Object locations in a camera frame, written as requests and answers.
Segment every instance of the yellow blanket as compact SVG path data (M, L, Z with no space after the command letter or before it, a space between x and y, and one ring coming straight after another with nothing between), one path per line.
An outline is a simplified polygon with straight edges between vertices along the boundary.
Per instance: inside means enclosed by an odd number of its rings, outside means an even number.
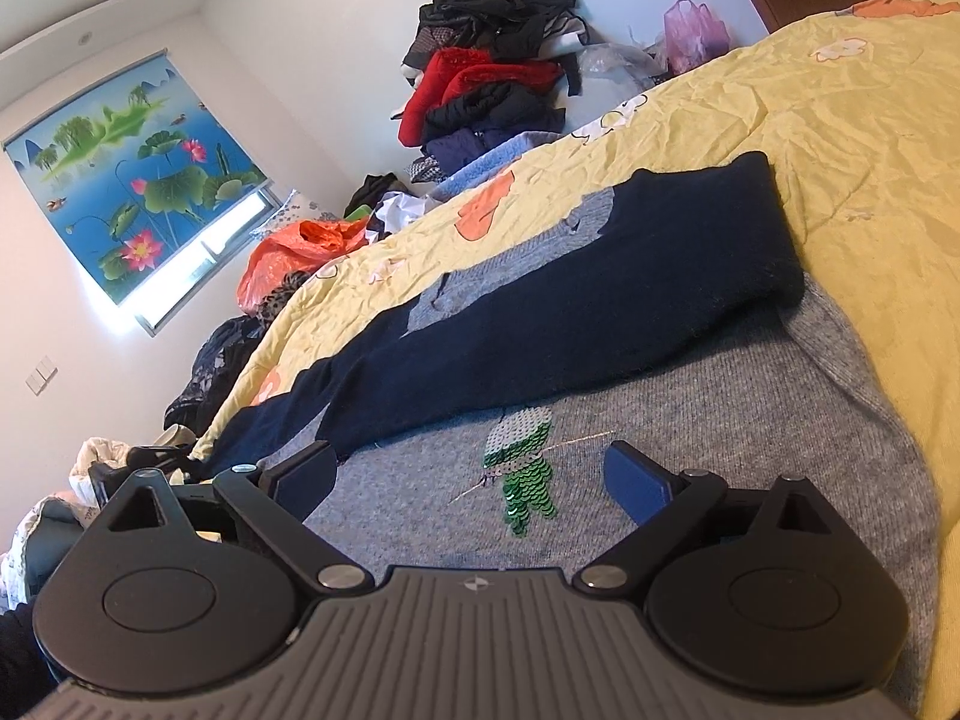
M737 50L527 153L382 244L329 266L267 333L198 445L286 391L380 311L549 228L638 167L765 151L805 266L847 312L943 508L923 716L960 709L960 0L876 0Z

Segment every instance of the white wall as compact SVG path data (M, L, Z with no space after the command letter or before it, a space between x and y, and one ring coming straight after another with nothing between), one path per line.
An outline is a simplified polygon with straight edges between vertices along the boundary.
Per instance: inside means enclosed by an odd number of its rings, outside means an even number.
M331 209L352 188L320 147L219 44L199 17L179 20L83 61L0 111L0 140L90 83L166 47L221 124L280 191L296 186ZM210 332L237 316L241 253L150 338L80 268L0 155L0 552L32 504L67 487L90 436L147 443L186 384ZM44 355L59 373L40 397L25 384Z
M214 32L359 185L416 156L397 143L390 112L410 95L400 61L430 0L209 0ZM608 37L652 42L676 0L582 0ZM766 35L749 0L705 1L741 44Z

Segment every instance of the window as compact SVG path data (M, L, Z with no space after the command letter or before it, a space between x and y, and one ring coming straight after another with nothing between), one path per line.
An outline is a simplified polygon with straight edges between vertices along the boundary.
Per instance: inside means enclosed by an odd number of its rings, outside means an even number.
M179 308L203 287L248 242L248 232L277 210L280 201L261 187L200 230L146 281L120 303L120 308L155 336Z

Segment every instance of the lotus flower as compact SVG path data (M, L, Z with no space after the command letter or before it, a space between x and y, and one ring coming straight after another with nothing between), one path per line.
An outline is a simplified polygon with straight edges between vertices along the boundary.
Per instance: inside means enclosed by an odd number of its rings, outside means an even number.
M123 254L120 256L127 261L131 271L142 271L144 268L157 267L157 257L162 250L163 244L154 240L150 230L144 230L131 240L124 241Z
M200 141L183 141L181 148L189 152L194 162L206 162L206 149Z

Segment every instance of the metal screw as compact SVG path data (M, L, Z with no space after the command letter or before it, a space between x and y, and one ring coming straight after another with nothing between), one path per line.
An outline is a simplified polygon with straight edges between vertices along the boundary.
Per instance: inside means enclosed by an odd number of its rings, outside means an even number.
M619 565L592 565L580 574L587 587L597 590L612 590L627 584L627 572Z
M317 581L331 590L349 590L361 586L367 575L358 565L336 563L317 574Z

